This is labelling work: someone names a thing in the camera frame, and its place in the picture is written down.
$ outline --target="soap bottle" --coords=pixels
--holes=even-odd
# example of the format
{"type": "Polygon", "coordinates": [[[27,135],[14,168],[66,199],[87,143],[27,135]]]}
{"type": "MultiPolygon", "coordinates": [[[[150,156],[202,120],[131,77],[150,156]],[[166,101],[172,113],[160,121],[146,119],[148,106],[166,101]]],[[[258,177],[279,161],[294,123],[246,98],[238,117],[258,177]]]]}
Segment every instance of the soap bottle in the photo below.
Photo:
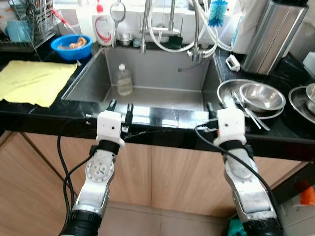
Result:
{"type": "Polygon", "coordinates": [[[79,7],[76,10],[76,15],[80,25],[81,33],[92,38],[93,43],[96,42],[96,36],[92,25],[92,6],[84,3],[84,0],[78,0],[79,7]]]}
{"type": "Polygon", "coordinates": [[[110,16],[110,11],[104,11],[103,6],[96,6],[97,14],[92,16],[93,30],[98,43],[102,46],[111,46],[115,30],[115,22],[110,16]]]}
{"type": "Polygon", "coordinates": [[[126,96],[132,93],[131,72],[125,68],[124,64],[119,65],[116,81],[119,95],[126,96]]]}

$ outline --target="clear plastic bottle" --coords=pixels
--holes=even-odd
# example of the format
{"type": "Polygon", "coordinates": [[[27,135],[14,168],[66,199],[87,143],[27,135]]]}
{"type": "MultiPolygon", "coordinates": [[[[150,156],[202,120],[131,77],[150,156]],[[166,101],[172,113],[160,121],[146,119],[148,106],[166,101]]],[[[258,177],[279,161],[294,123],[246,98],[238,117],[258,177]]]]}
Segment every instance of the clear plastic bottle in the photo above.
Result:
{"type": "Polygon", "coordinates": [[[119,95],[126,96],[132,93],[131,72],[125,68],[125,64],[119,65],[116,79],[119,95]]]}

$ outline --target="blue brush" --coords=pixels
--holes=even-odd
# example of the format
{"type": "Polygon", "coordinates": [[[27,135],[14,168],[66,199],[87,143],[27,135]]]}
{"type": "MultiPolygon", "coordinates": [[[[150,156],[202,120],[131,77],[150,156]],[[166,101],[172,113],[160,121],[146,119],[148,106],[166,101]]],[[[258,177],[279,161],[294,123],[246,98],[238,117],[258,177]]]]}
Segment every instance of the blue brush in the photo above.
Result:
{"type": "Polygon", "coordinates": [[[225,0],[212,0],[210,5],[209,26],[223,26],[226,10],[227,2],[225,0]]]}

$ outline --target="metal wire rack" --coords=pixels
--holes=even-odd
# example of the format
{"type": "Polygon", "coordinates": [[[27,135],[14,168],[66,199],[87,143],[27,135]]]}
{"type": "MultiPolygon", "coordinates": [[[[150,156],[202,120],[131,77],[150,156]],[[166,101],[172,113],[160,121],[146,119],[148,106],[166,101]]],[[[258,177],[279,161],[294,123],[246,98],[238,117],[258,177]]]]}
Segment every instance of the metal wire rack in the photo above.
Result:
{"type": "Polygon", "coordinates": [[[10,1],[17,19],[27,22],[30,30],[25,29],[29,40],[27,42],[11,42],[7,40],[0,41],[0,51],[2,52],[36,52],[36,49],[54,36],[55,20],[53,9],[53,0],[24,0],[10,1]]]}

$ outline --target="stainless steel sink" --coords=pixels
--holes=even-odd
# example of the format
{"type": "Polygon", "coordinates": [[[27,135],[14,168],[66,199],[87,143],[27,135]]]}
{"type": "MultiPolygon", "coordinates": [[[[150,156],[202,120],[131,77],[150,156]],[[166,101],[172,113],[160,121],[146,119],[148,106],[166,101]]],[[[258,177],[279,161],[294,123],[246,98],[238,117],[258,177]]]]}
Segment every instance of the stainless steel sink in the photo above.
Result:
{"type": "Polygon", "coordinates": [[[101,49],[63,95],[66,100],[109,103],[116,110],[137,106],[204,111],[216,99],[220,80],[214,58],[193,64],[186,54],[147,50],[145,56],[127,48],[101,49]],[[120,96],[114,81],[118,65],[125,63],[133,74],[133,93],[120,96]]]}

